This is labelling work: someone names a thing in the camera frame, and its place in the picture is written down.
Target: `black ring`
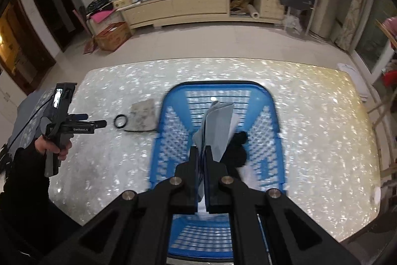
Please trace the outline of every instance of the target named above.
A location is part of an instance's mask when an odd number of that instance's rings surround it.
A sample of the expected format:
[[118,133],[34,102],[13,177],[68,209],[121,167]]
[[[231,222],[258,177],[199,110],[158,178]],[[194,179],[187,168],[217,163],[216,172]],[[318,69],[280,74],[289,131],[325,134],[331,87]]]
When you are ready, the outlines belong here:
[[[119,119],[119,118],[121,118],[121,117],[124,117],[124,118],[126,119],[126,122],[124,123],[124,125],[117,126],[117,125],[116,125],[116,121],[117,121],[117,119]],[[127,122],[128,122],[128,117],[127,117],[126,115],[120,114],[120,115],[117,115],[117,116],[114,118],[114,120],[113,120],[113,125],[114,125],[116,128],[121,129],[121,128],[124,128],[124,127],[126,126]]]

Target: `human hand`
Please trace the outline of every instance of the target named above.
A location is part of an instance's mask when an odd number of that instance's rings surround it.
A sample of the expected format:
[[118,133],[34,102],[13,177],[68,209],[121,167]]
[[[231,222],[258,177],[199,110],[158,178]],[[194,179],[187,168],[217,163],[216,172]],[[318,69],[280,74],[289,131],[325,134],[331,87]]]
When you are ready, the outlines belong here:
[[44,155],[46,150],[53,152],[54,154],[58,155],[58,160],[64,161],[66,160],[66,155],[69,153],[69,149],[72,147],[72,142],[69,141],[66,144],[66,148],[60,150],[53,142],[46,140],[43,135],[37,138],[34,142],[34,147],[36,151],[39,152],[41,155]]

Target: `floor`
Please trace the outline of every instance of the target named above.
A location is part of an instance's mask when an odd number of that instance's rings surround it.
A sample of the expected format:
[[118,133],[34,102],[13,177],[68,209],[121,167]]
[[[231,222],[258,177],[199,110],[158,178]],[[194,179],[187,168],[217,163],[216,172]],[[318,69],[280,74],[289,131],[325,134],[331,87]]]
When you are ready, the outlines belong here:
[[78,35],[45,77],[41,88],[57,82],[80,83],[90,70],[124,63],[192,57],[243,57],[306,63],[336,69],[352,64],[348,54],[309,37],[293,37],[272,24],[181,24],[154,30],[140,28],[117,51],[83,55],[87,36]]

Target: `curtain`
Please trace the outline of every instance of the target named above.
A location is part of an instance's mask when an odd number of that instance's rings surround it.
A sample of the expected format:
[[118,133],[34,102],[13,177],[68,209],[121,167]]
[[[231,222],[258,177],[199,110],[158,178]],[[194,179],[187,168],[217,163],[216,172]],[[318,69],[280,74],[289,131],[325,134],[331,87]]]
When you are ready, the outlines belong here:
[[342,30],[335,40],[337,46],[348,51],[361,19],[366,0],[351,0]]

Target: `bolt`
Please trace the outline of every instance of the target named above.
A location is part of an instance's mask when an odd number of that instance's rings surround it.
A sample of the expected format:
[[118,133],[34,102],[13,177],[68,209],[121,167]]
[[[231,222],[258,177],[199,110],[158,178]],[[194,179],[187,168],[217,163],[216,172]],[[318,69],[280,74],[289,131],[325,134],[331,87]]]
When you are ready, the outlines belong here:
[[224,177],[222,177],[222,183],[223,184],[232,184],[233,183],[233,178],[229,175],[226,175]]
[[279,189],[270,189],[269,196],[272,197],[273,199],[277,199],[281,197],[281,192]]
[[174,176],[174,177],[172,177],[172,178],[169,180],[169,182],[170,182],[173,186],[178,186],[178,185],[180,185],[180,184],[182,183],[182,179],[179,178],[179,177],[177,177],[177,176]]
[[132,199],[134,199],[134,196],[135,196],[135,192],[132,190],[124,191],[122,194],[122,198],[124,200],[132,200]]

